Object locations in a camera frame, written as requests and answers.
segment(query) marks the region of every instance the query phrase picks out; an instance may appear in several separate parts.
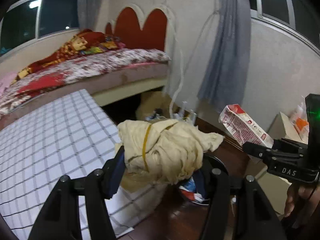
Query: heart-shaped headboard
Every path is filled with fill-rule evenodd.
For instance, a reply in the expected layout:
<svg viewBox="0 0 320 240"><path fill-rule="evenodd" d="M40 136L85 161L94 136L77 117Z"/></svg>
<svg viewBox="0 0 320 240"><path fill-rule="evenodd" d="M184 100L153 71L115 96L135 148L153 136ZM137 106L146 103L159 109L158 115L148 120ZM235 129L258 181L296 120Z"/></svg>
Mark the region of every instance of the heart-shaped headboard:
<svg viewBox="0 0 320 240"><path fill-rule="evenodd" d="M140 28L136 12L131 7L124 8L119 14L114 29L108 23L106 34L121 38L128 49L159 49L166 45L168 19L165 13L156 8L148 15L143 28Z"/></svg>

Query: black device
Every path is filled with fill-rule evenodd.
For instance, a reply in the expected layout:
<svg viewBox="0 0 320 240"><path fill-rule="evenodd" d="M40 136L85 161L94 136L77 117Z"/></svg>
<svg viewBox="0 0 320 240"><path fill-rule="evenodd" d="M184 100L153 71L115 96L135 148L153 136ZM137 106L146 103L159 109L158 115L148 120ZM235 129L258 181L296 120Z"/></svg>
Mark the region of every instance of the black device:
<svg viewBox="0 0 320 240"><path fill-rule="evenodd" d="M244 152L262 159L268 166L267 172L288 179L296 185L314 186L309 198L304 200L299 197L290 217L282 220L286 234L292 239L299 235L297 232L292 233L292 226L306 202L312 197L320 180L320 95L308 95L306 107L309 122L308 145L284 138L275 140L272 149L250 142L243 145ZM313 220L319 219L319 211L316 209Z"/></svg>
<svg viewBox="0 0 320 240"><path fill-rule="evenodd" d="M275 140L272 149L245 143L243 150L263 160L268 172L298 183L319 180L320 96L306 98L310 125L309 144L287 139ZM78 196L85 196L89 232L92 240L115 240L104 199L117 192L124 174L124 147L102 169L87 177L70 179L62 176L44 203L29 235L29 240L81 240ZM233 240L285 240L305 201L300 199L292 215L277 218L269 200L254 177L235 178L214 157L204 155L204 182L210 207L200 240L223 240L227 225L230 195L237 196L237 219Z"/></svg>
<svg viewBox="0 0 320 240"><path fill-rule="evenodd" d="M44 203L29 240L81 240L78 196L85 196L88 227L92 240L115 240L104 199L112 198L124 174L124 147L102 169L88 176L62 176ZM285 240L284 230L273 208L253 176L234 178L215 157L204 156L203 171L210 207L200 240L223 240L230 195L237 195L234 240Z"/></svg>

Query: yellow cloth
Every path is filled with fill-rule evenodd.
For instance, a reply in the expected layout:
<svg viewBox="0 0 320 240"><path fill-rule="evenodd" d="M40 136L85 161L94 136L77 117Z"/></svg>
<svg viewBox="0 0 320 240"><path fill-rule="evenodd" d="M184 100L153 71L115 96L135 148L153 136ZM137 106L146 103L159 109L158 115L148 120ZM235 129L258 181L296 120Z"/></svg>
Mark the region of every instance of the yellow cloth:
<svg viewBox="0 0 320 240"><path fill-rule="evenodd" d="M153 123L126 120L118 125L124 145L127 170L122 187L134 192L150 182L176 184L201 168L203 153L214 151L223 141L217 133L203 133L183 121L168 119ZM143 145L145 143L145 160Z"/></svg>

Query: red and white box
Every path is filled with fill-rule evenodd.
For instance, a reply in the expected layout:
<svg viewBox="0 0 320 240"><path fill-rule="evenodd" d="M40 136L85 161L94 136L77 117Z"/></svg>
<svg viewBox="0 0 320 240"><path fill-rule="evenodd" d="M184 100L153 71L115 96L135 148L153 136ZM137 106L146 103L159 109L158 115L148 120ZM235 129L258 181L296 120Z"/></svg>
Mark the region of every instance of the red and white box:
<svg viewBox="0 0 320 240"><path fill-rule="evenodd" d="M268 148L273 146L273 139L239 105L226 106L220 114L219 122L223 123L240 146L245 142Z"/></svg>

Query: window frame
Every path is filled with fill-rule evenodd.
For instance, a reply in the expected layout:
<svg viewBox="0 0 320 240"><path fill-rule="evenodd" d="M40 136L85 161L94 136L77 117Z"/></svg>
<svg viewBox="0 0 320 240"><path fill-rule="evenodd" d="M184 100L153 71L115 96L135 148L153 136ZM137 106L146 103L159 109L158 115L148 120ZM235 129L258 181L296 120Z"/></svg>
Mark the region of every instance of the window frame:
<svg viewBox="0 0 320 240"><path fill-rule="evenodd" d="M318 54L318 56L320 56L320 49L316 45L314 45L311 41L309 41L305 36L303 36L302 34L296 31L295 15L294 15L292 0L286 0L286 1L288 6L288 13L289 13L289 24L284 23L282 20L279 20L273 16L264 14L262 11L262 0L257 0L257 10L251 9L251 18L266 24L268 27L278 30L289 37L296 38L298 41L307 45L316 54Z"/></svg>
<svg viewBox="0 0 320 240"><path fill-rule="evenodd" d="M30 0L19 0L17 2L15 2L14 4L12 4L9 9L7 10L7 12L9 12L10 10L16 8L17 6L25 3L25 2L28 2ZM6 54L0 56L0 63L3 62L5 59L7 59L8 57L10 57L12 54L16 53L17 51L19 51L20 49L23 49L31 44L34 44L38 41L42 41L42 40L45 40L47 38L51 38L53 36L56 36L56 35L59 35L59 34L62 34L62 33L69 33L69 32L74 32L74 31L78 31L79 28L70 28L68 30L62 30L62 31L58 31L58 32L54 32L54 33L50 33L48 35L45 35L41 38L39 38L39 27L40 27L40 14L41 14L41 9L42 9L42 2L43 0L40 0L40 5L38 6L37 8L37 14L36 14L36 24L35 24L35 38L30 40L30 41L27 41L25 43L22 43L20 44L19 46L11 49L10 51L8 51ZM2 23L3 23L3 19L0 21L0 48L1 48L1 31L2 31Z"/></svg>

